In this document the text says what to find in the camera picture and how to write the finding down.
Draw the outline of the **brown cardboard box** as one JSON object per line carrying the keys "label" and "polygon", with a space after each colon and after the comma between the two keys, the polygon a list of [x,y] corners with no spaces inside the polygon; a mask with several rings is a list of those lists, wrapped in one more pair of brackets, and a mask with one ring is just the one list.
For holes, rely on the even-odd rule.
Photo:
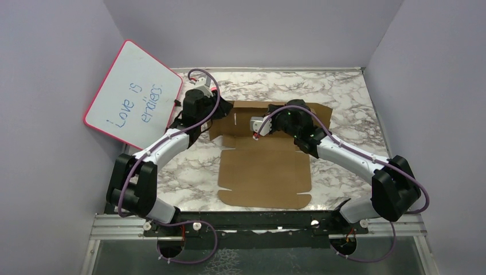
{"label": "brown cardboard box", "polygon": [[234,101],[229,115],[213,123],[210,140],[221,136],[224,146],[218,197],[229,206],[302,209],[312,198],[310,156],[281,131],[253,139],[250,120],[266,113],[268,105]]}

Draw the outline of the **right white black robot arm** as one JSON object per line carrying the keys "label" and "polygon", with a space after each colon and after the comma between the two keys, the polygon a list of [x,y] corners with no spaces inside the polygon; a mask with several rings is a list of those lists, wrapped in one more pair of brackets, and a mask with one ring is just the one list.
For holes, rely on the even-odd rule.
{"label": "right white black robot arm", "polygon": [[331,227],[338,233],[345,233],[364,219],[395,222],[427,195],[405,158],[379,156],[346,143],[332,134],[303,100],[270,104],[264,117],[252,119],[250,128],[254,139],[279,131],[286,133],[300,151],[337,164],[371,186],[370,195],[348,199],[333,211]]}

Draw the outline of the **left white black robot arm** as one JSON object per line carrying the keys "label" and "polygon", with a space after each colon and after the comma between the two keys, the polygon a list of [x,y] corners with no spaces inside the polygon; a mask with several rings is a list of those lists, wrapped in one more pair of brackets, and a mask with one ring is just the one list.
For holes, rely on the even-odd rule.
{"label": "left white black robot arm", "polygon": [[166,235],[180,228],[179,208],[157,197],[158,173],[170,160],[190,148],[199,138],[202,124],[227,117],[233,103],[216,89],[207,96],[201,89],[185,93],[182,110],[164,135],[149,147],[133,154],[120,154],[109,181],[106,201],[117,207],[121,217],[136,215],[158,221]]}

